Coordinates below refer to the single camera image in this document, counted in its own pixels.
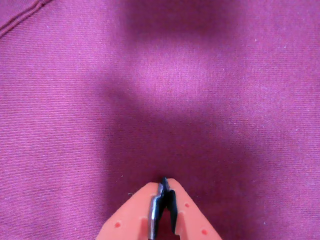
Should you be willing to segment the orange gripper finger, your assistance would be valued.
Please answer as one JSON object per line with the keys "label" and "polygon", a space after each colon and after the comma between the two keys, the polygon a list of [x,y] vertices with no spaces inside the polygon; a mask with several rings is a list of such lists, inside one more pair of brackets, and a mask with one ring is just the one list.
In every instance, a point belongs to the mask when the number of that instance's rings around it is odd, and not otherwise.
{"label": "orange gripper finger", "polygon": [[148,240],[149,216],[159,184],[149,182],[133,194],[102,226],[97,240]]}
{"label": "orange gripper finger", "polygon": [[181,240],[220,240],[221,237],[198,206],[173,178],[162,179],[163,210],[170,214],[172,232]]}

